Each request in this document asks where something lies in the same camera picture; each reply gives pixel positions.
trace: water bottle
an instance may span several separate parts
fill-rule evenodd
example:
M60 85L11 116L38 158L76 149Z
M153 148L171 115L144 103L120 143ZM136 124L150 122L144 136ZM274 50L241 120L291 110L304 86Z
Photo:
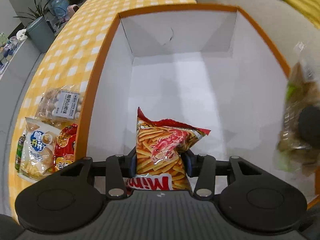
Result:
M63 19L67 15L67 8L69 6L68 0L53 0L52 8L58 19Z

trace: ribbed gray panel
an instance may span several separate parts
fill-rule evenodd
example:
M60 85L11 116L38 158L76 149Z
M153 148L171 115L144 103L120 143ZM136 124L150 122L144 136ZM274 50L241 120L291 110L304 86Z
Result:
M61 235L25 231L19 240L303 240L297 232L257 236L234 228L208 201L186 191L134 191L131 197L110 202L93 223Z

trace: red bag edge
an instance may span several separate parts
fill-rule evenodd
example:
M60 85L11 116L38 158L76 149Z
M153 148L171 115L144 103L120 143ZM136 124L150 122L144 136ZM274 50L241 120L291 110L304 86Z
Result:
M140 118L141 120L143 120L145 122L151 123L151 124L153 124L154 126L157 126L157 127L159 127L159 126L171 126L171 127L177 127L177 128L193 129L193 130L199 130L199 131L203 132L206 135L209 135L209 133L211 132L211 130L197 128L197 127L188 125L186 123L177 122L177 121L172 120L172 119L162 119L160 121L151 121L150 119L145 117L145 115L141 111L140 107L138 107L138 118Z

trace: snack bag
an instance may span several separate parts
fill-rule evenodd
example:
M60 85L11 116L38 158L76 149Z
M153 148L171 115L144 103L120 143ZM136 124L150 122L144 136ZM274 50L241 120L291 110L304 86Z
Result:
M77 122L84 98L82 93L73 89L76 88L64 86L46 90L39 103L36 118L44 122L51 120L54 126L59 126L59 122Z
M76 144L77 124L66 126L57 138L54 149L55 171L61 170L75 161L74 151Z
M283 127L279 134L275 165L278 169L306 176L318 166L320 153L319 81L313 68L301 59L292 69L287 84Z
M137 176L128 187L148 190L190 190L180 153L190 149L210 130L171 119L150 121L138 108Z
M54 172L53 151L60 130L28 117L26 122L27 134L23 144L19 174L40 180Z

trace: pink object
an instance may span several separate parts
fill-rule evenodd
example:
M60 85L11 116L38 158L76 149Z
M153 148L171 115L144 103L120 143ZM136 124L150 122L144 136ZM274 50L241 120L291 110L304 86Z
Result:
M69 17L71 18L76 13L77 10L79 10L79 6L77 6L76 4L68 6L67 11L68 11Z

